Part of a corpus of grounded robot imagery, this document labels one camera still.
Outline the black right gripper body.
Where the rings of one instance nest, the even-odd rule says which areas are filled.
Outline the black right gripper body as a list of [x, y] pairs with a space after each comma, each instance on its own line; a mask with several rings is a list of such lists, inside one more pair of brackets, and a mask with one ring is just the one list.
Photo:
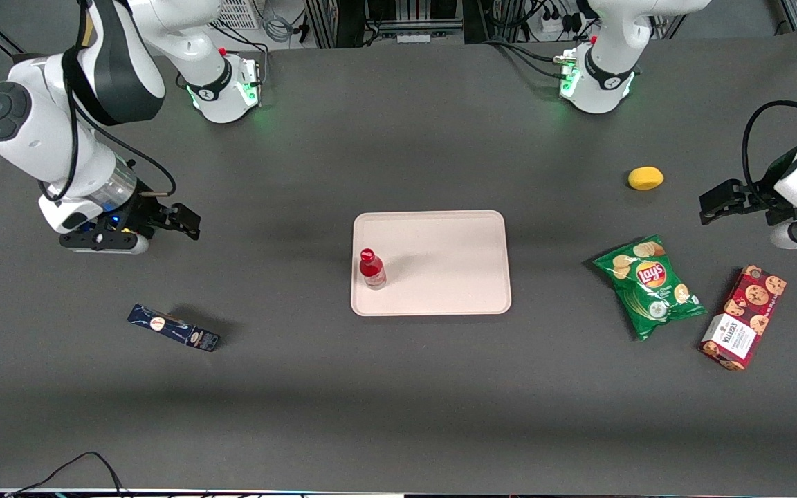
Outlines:
[[95, 227], [110, 231], [128, 230], [144, 237], [155, 234], [155, 208], [162, 205], [149, 187], [137, 187], [129, 201], [111, 212], [104, 212], [95, 219]]

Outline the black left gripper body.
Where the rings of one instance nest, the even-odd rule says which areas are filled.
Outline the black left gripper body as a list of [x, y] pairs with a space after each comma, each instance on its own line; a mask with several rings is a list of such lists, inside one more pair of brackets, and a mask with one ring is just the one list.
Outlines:
[[777, 191], [778, 182], [783, 179], [793, 168], [797, 154], [797, 146], [785, 152], [780, 158], [774, 160], [764, 173], [761, 180], [753, 180], [750, 166], [749, 153], [742, 154], [742, 172], [744, 184], [749, 186], [751, 195], [747, 202], [747, 212], [765, 211], [765, 220], [768, 226], [777, 226], [794, 217], [795, 208], [782, 194]]

